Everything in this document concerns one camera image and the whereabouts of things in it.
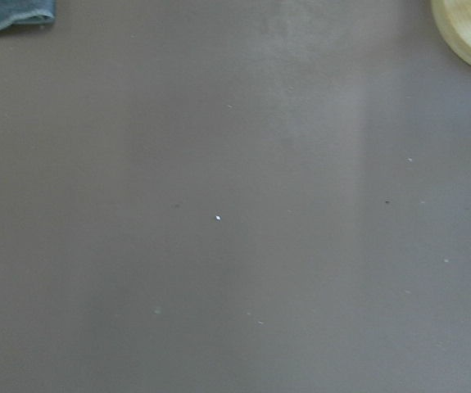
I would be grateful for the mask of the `grey folded cloth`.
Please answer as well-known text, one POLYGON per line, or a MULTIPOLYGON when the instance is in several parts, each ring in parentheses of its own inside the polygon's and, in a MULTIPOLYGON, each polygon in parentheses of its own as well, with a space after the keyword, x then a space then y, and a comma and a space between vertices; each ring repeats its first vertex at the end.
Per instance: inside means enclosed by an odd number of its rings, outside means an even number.
POLYGON ((55 0, 0 0, 0 31, 13 25, 50 24, 55 17, 55 0))

